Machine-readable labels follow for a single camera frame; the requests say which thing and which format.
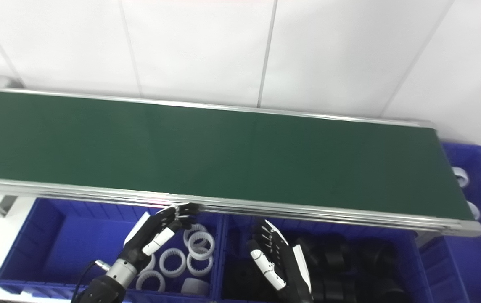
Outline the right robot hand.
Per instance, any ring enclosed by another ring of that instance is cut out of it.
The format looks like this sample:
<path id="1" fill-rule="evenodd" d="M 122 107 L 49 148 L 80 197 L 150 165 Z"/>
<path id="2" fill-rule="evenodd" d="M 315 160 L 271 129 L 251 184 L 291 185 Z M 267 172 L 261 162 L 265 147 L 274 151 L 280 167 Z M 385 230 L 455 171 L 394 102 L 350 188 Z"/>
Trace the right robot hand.
<path id="1" fill-rule="evenodd" d="M 285 303 L 312 303 L 312 287 L 300 245 L 291 245 L 281 230 L 264 218 L 256 218 L 247 242 L 250 257 Z"/>

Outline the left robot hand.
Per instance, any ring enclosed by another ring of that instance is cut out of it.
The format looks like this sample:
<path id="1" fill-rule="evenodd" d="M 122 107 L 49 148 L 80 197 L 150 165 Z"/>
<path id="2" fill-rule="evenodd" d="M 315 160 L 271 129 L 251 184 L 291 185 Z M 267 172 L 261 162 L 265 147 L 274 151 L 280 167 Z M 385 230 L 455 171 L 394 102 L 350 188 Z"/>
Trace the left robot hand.
<path id="1" fill-rule="evenodd" d="M 146 218 L 139 229 L 124 244 L 119 259 L 132 265 L 137 274 L 151 261 L 151 255 L 180 229 L 188 230 L 197 223 L 198 203 L 179 203 L 166 207 Z"/>

